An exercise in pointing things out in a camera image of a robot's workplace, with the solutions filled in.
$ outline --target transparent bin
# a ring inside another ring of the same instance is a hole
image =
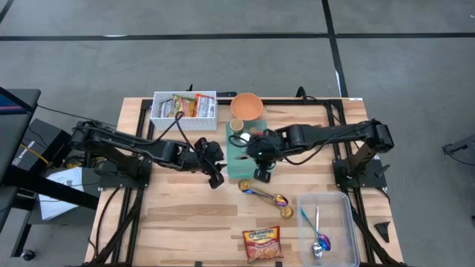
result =
[[[318,231],[331,242],[330,251],[324,251],[320,260],[313,257],[315,232],[302,217],[301,208],[315,225],[316,206],[320,208]],[[297,211],[301,259],[304,266],[357,267],[358,245],[353,229],[350,200],[341,192],[306,193],[298,198]]]

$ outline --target food packet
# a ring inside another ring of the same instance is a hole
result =
[[[167,99],[160,103],[160,108],[158,109],[159,118],[166,118],[173,108],[173,99]]]
[[[194,116],[200,118],[212,118],[214,116],[214,97],[197,93]]]
[[[167,117],[173,118],[179,111],[184,112],[183,116],[185,117],[193,117],[195,106],[196,99],[173,95],[173,108]]]
[[[281,250],[281,233],[279,226],[257,231],[244,231],[243,235],[248,263],[255,260],[284,257]]]

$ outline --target wooden table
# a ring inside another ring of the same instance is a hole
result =
[[[118,130],[135,134],[143,98],[124,99],[120,113]],[[342,99],[348,124],[367,119],[364,102],[360,99]],[[186,135],[191,143],[204,136],[220,143],[226,155],[226,122],[232,119],[230,107],[219,107],[218,131],[194,131]],[[317,105],[267,105],[264,106],[263,119],[269,128],[280,128],[294,123],[321,124],[328,126],[327,112]],[[155,131],[154,138],[160,132]],[[169,132],[166,139],[182,140],[178,132]],[[296,161],[306,158],[310,152],[293,156]],[[324,148],[308,163],[300,166],[278,163],[267,185],[256,182],[268,192],[283,194],[295,208],[297,198],[305,192],[339,191],[335,185],[331,146]],[[280,218],[278,210],[270,207],[254,196],[243,194],[237,181],[227,179],[226,169],[222,171],[226,181],[215,190],[210,189],[208,177],[204,174],[177,172],[154,165],[149,187],[145,190],[140,215],[139,232],[134,254],[134,266],[193,266],[195,261],[204,266],[245,266],[242,232],[281,226],[281,244],[285,258],[284,266],[302,266],[298,241],[297,214],[288,220]],[[99,215],[113,190],[101,193],[96,219],[91,232],[95,240]],[[121,189],[112,199],[100,231],[99,250],[105,246],[117,229],[122,196]],[[398,261],[402,261],[399,241],[396,235],[390,206],[386,197],[376,189],[362,189],[364,207],[370,230]],[[391,221],[389,224],[390,243],[386,243],[374,229],[375,223]],[[359,254],[366,261],[363,237],[355,226]],[[119,261],[125,261],[128,245],[128,232],[124,234]],[[89,261],[94,250],[90,245],[85,261]],[[274,262],[257,261],[252,265],[274,266]]]

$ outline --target black box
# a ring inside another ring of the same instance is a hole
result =
[[[31,151],[35,151],[44,157],[49,166],[59,167],[62,160],[71,152],[69,140],[71,135],[39,119],[31,122],[26,130],[22,143],[30,150],[20,146],[13,158],[12,165],[29,171],[32,174],[40,174],[48,167],[46,162]]]

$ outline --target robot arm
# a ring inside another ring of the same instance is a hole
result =
[[[184,142],[167,139],[147,140],[116,131],[100,122],[78,122],[70,145],[72,148],[99,154],[114,163],[117,169],[131,179],[140,178],[144,160],[151,160],[165,168],[177,171],[202,171],[210,176],[209,184],[217,188],[224,181],[220,173],[224,155],[219,144],[200,138],[191,148]],[[128,156],[118,148],[134,152]]]
[[[393,139],[386,125],[372,119],[353,125],[340,125],[320,128],[311,125],[290,125],[274,131],[265,130],[262,134],[251,136],[246,153],[256,161],[259,169],[255,179],[270,181],[269,170],[276,161],[283,159],[291,164],[288,156],[302,154],[320,145],[349,141],[363,141],[364,145],[354,155],[345,159],[348,175],[361,171],[377,153],[388,152],[394,147]]]

